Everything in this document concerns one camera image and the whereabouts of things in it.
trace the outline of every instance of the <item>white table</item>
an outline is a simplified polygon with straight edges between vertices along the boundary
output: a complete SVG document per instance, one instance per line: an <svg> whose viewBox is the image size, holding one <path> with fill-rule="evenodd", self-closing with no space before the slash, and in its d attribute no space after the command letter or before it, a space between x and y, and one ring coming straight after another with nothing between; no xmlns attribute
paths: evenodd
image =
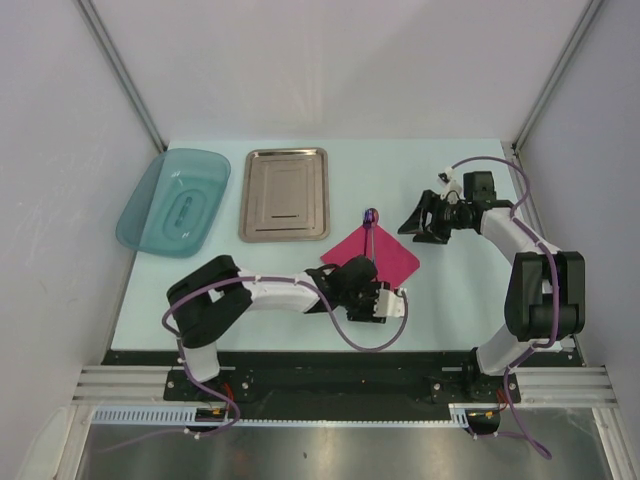
<svg viewBox="0 0 640 480"><path fill-rule="evenodd" d="M174 141L171 148L198 148L229 159L231 177L222 205L202 249L187 259L145 253L136 257L111 348L175 350L174 338L160 325L168 307L167 289L220 254L262 274L301 272L320 265L320 256L362 224L362 212L375 207L380 226L395 234L415 208L423 190L439 188L437 174L466 157L503 157L498 140L284 140ZM329 159L331 233L321 241L244 243L238 237L244 162L259 148L322 147ZM498 197L515 201L508 168L474 162L457 171L493 172ZM390 350L469 350L504 324L503 305L511 267L500 252L474 231L454 231L449 244L414 244L396 236L421 262L405 283L409 323ZM363 346L384 343L399 319L386 325L347 322L347 334ZM346 345L328 316L293 312L249 312L218 341L219 350L344 351Z"/></svg>

